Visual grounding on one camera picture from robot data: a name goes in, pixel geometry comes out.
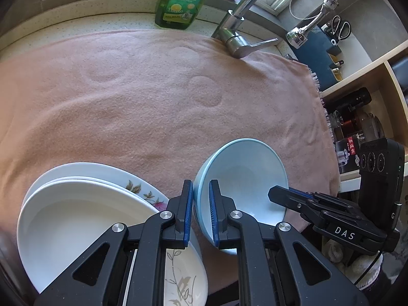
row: towel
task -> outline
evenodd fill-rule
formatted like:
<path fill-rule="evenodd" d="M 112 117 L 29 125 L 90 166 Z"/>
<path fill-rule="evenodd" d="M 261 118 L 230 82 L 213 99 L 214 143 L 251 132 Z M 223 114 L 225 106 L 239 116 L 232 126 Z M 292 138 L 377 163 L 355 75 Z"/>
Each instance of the towel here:
<path fill-rule="evenodd" d="M 249 137 L 275 150 L 289 186 L 339 188 L 308 67 L 270 53 L 238 60 L 219 40 L 175 30 L 95 33 L 0 63 L 0 87 L 0 227 L 14 241 L 30 185 L 69 162 L 127 170 L 171 198 L 217 149 Z M 307 225 L 291 211 L 286 220 Z M 236 281 L 236 256 L 193 228 L 209 293 Z"/>

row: faucet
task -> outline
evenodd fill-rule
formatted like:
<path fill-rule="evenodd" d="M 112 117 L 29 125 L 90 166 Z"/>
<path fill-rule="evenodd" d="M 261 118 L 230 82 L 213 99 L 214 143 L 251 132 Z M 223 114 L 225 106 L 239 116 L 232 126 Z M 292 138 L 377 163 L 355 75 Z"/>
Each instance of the faucet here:
<path fill-rule="evenodd" d="M 238 32 L 237 29 L 244 21 L 244 15 L 256 0 L 241 0 L 234 10 L 228 10 L 221 23 L 215 29 L 212 38 L 220 39 L 227 47 L 232 57 L 241 59 L 257 50 L 274 46 L 278 38 L 250 45 Z M 324 0 L 322 8 L 316 17 L 302 28 L 295 27 L 286 34 L 286 39 L 293 47 L 299 48 L 307 41 L 307 34 L 318 24 L 323 17 L 337 7 L 337 0 Z"/>

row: black cable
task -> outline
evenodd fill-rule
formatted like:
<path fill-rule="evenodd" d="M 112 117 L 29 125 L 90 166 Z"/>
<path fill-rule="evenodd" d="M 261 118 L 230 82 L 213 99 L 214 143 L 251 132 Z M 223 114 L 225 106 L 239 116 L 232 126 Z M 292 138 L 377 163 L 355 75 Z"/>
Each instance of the black cable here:
<path fill-rule="evenodd" d="M 356 280 L 356 282 L 354 283 L 354 285 L 357 285 L 358 282 L 360 282 L 364 276 L 366 276 L 366 274 L 369 272 L 369 270 L 374 266 L 374 263 L 377 262 L 377 260 L 379 259 L 379 257 L 381 256 L 382 251 L 378 252 L 377 256 L 375 257 L 374 261 L 372 263 L 370 263 L 370 265 L 367 267 L 366 271 L 358 278 L 358 280 Z"/>

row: scissors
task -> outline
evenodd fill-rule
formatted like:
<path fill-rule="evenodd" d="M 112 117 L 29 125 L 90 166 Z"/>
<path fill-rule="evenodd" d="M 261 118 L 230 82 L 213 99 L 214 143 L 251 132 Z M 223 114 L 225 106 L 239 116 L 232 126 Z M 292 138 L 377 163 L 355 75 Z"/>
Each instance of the scissors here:
<path fill-rule="evenodd" d="M 331 34 L 334 37 L 331 42 L 334 46 L 340 40 L 347 39 L 351 34 L 351 25 L 347 21 L 342 21 L 340 16 L 334 16 L 332 19 Z"/>

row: wooden shelf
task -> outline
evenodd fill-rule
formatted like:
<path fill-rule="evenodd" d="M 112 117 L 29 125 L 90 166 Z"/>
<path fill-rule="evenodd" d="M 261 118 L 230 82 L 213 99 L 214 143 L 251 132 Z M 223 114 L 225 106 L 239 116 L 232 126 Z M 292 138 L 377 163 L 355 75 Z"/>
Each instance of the wooden shelf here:
<path fill-rule="evenodd" d="M 366 87 L 372 101 L 364 111 L 381 121 L 387 138 L 405 146 L 405 162 L 408 162 L 408 106 L 391 65 L 408 56 L 408 40 L 361 70 L 321 92 L 325 102 L 334 101 L 361 87 Z M 358 170 L 340 174 L 340 180 L 359 178 Z"/>

